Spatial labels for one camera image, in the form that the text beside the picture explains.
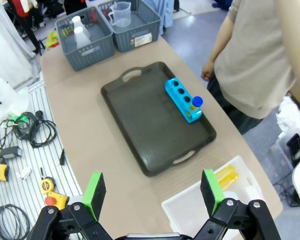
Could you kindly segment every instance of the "person's arm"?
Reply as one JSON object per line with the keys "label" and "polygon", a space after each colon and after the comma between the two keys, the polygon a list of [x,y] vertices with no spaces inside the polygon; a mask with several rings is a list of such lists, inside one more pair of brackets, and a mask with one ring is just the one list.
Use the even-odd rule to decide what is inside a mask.
{"label": "person's arm", "polygon": [[283,44],[292,70],[300,83],[300,0],[274,0]]}
{"label": "person's arm", "polygon": [[232,1],[231,7],[229,8],[229,12],[219,29],[212,52],[202,68],[201,78],[207,82],[210,80],[210,77],[214,72],[215,61],[218,55],[222,52],[223,49],[225,49],[226,45],[231,39],[240,2],[241,0]]}

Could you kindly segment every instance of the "white label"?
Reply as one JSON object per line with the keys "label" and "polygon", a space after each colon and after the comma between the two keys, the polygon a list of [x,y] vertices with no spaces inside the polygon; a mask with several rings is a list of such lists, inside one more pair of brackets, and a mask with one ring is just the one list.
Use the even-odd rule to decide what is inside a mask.
{"label": "white label", "polygon": [[148,44],[152,42],[152,33],[147,33],[142,36],[138,36],[134,39],[134,46],[139,47],[144,44]]}

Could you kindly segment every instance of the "white curtain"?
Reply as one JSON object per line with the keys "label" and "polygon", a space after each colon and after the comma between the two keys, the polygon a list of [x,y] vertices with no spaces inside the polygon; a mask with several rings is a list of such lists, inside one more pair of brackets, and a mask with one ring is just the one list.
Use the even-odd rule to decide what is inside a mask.
{"label": "white curtain", "polygon": [[35,56],[20,37],[0,0],[0,78],[12,87],[32,79],[34,68],[30,61]]}

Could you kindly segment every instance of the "clear pitcher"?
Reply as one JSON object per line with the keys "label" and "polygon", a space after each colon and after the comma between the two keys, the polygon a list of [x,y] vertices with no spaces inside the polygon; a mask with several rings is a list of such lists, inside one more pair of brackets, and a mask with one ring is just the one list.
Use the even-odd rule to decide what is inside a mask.
{"label": "clear pitcher", "polygon": [[120,28],[125,28],[131,24],[131,2],[120,1],[114,3],[108,13],[110,24]]}

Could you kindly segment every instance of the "blue cap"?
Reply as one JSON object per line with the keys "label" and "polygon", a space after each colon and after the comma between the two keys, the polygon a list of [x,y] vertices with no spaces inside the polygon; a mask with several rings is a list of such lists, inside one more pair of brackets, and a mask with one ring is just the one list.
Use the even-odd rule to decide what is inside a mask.
{"label": "blue cap", "polygon": [[201,107],[201,105],[204,103],[204,100],[199,97],[199,96],[195,96],[193,99],[192,99],[192,104],[193,106],[199,108]]}

